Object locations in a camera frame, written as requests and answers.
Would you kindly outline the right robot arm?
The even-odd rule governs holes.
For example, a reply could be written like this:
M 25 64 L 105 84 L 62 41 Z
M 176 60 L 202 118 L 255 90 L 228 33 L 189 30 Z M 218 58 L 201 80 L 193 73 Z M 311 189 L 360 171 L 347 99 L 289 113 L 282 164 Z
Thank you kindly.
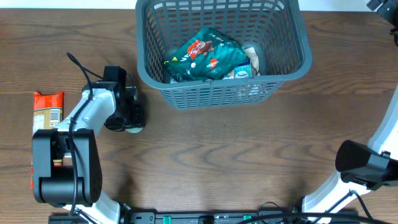
M 299 212 L 319 217 L 296 218 L 295 223 L 330 223 L 354 199 L 381 187 L 397 186 L 397 92 L 369 142 L 345 140 L 335 159 L 335 171 L 313 193 L 304 196 Z

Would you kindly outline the green coffee mix bag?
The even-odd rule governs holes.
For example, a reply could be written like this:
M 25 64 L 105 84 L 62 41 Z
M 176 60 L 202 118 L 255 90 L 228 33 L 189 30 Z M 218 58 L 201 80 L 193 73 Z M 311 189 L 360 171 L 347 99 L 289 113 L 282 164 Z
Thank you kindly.
M 235 41 L 205 27 L 163 62 L 176 82 L 221 80 L 249 57 Z

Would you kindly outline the green lidded jar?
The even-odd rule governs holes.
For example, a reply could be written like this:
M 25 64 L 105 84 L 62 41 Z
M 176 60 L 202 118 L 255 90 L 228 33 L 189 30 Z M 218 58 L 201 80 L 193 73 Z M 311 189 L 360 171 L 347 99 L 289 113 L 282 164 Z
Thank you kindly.
M 141 132 L 144 128 L 145 128 L 144 125 L 131 125 L 131 126 L 126 126 L 125 131 L 132 133 L 132 134 L 136 134 L 136 133 Z

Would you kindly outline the tissue multipack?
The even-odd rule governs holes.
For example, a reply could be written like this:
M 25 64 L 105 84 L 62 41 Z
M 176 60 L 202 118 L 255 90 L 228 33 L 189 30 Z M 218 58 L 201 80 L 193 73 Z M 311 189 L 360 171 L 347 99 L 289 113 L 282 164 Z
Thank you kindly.
M 224 80 L 248 78 L 252 76 L 251 61 L 240 63 L 236 68 L 223 77 Z

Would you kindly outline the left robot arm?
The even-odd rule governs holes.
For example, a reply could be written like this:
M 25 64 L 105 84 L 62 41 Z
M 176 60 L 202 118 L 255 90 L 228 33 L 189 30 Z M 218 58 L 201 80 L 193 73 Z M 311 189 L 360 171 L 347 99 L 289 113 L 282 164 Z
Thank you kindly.
M 130 223 L 130 208 L 110 199 L 96 137 L 102 127 L 138 133 L 145 126 L 137 90 L 126 85 L 128 74 L 107 65 L 103 78 L 89 82 L 72 112 L 53 129 L 32 137 L 32 187 L 36 201 L 68 210 L 49 223 Z

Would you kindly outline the white brown snack bag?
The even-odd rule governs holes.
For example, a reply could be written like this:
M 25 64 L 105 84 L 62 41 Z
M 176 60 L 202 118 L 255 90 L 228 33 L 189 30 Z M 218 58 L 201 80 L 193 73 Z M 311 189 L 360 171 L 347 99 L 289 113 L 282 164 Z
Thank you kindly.
M 251 64 L 251 73 L 252 76 L 258 76 L 260 75 L 260 69 L 259 69 L 259 57 L 257 56 L 256 51 L 254 50 L 253 47 L 250 48 L 245 48 L 244 52 L 248 56 Z

